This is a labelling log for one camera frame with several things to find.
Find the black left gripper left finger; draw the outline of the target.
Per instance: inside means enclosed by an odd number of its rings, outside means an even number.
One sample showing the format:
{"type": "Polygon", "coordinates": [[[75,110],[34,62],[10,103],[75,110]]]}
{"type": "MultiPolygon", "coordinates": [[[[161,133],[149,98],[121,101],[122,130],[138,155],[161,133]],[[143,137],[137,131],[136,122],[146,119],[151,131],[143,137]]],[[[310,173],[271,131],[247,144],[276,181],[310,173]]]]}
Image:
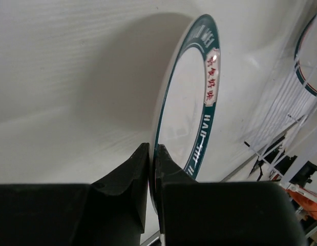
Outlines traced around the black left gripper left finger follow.
{"type": "Polygon", "coordinates": [[[0,184],[0,245],[139,245],[149,144],[92,184],[0,184]]]}

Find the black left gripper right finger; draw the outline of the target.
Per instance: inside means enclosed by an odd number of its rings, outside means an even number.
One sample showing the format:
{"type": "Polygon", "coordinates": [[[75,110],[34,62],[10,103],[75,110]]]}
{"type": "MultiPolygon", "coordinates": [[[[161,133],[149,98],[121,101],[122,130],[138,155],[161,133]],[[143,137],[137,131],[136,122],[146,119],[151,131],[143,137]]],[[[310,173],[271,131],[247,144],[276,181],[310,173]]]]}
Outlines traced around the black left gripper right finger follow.
{"type": "Polygon", "coordinates": [[[285,191],[274,182],[197,182],[164,145],[155,158],[165,245],[306,245],[285,191]]]}

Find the white plate green rim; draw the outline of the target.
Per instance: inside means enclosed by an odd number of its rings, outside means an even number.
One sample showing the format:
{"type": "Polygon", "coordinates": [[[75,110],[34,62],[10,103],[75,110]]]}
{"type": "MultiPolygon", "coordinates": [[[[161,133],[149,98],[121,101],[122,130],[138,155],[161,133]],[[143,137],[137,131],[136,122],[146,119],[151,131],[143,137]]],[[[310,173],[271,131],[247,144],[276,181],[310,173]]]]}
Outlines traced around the white plate green rim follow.
{"type": "Polygon", "coordinates": [[[212,137],[221,73],[216,21],[202,14],[187,26],[164,74],[154,107],[149,148],[149,191],[157,215],[155,160],[164,145],[172,160],[196,179],[212,137]]]}

